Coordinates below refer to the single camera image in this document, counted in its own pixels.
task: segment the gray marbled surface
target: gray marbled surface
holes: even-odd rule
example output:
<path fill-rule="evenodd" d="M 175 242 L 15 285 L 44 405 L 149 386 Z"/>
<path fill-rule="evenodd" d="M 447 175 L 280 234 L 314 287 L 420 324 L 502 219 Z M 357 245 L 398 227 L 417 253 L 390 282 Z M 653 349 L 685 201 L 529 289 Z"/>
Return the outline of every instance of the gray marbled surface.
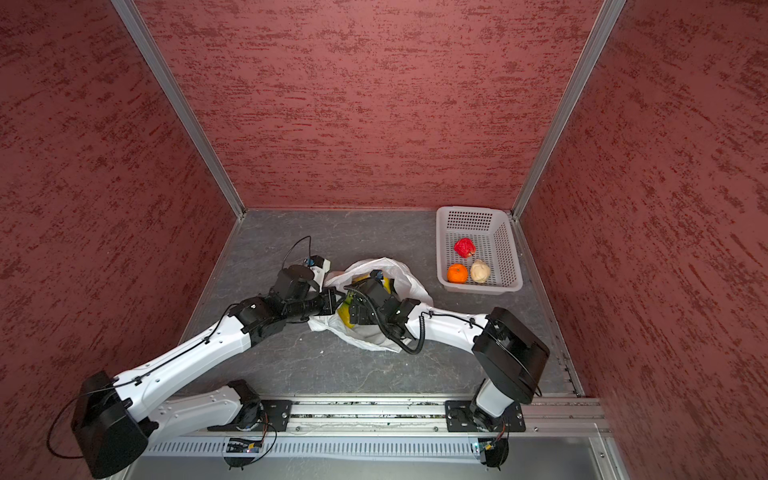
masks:
<path fill-rule="evenodd" d="M 528 271 L 524 286 L 500 296 L 450 293 L 437 279 L 435 213 L 420 211 L 252 210 L 232 239 L 225 267 L 200 315 L 184 339 L 218 321 L 231 303 L 266 293 L 280 261 L 293 243 L 312 235 L 312 252 L 332 263 L 332 270 L 377 257 L 409 266 L 424 284 L 435 306 L 465 313 L 490 312 L 502 306 L 552 346 L 551 334 Z M 306 241 L 286 264 L 306 255 Z M 202 393 L 245 379 L 260 394 L 444 393 L 471 395 L 485 377 L 471 353 L 427 341 L 417 356 L 368 352 L 344 343 L 331 332 L 312 332 L 307 325 L 287 325 L 257 347 L 235 356 L 201 376 L 183 393 Z M 547 393 L 571 390 L 551 357 L 540 387 Z"/>

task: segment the white basket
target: white basket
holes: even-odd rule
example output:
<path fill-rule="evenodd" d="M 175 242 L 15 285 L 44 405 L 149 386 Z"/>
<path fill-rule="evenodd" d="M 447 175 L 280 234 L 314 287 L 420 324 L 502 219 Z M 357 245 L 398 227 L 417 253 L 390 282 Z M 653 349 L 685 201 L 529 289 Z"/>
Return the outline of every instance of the white basket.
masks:
<path fill-rule="evenodd" d="M 461 258 L 453 246 L 459 239 L 472 240 L 477 253 Z M 480 259 L 491 267 L 491 277 L 476 283 L 450 283 L 448 267 L 460 263 L 472 267 Z M 518 251 L 507 214 L 501 210 L 478 207 L 442 207 L 437 210 L 437 278 L 449 292 L 501 295 L 523 287 Z"/>

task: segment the textured red wall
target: textured red wall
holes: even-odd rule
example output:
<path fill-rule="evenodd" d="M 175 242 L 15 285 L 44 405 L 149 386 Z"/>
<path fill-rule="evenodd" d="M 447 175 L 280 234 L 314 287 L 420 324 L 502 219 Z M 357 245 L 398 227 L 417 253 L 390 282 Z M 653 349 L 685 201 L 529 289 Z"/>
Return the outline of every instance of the textured red wall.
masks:
<path fill-rule="evenodd" d="M 0 38 L 0 471 L 87 478 L 50 421 L 178 341 L 233 214 L 108 0 L 6 2 Z"/>
<path fill-rule="evenodd" d="M 137 0 L 247 207 L 511 207 L 601 0 Z"/>
<path fill-rule="evenodd" d="M 632 479 L 768 478 L 768 5 L 630 0 L 523 219 Z"/>

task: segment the orange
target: orange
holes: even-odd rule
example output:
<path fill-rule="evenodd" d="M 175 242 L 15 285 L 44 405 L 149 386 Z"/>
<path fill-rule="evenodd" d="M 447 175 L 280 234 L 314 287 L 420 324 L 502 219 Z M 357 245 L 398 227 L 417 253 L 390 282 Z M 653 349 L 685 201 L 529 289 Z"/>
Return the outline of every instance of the orange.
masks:
<path fill-rule="evenodd" d="M 448 281 L 450 283 L 467 283 L 469 272 L 467 267 L 460 263 L 454 263 L 448 267 Z"/>

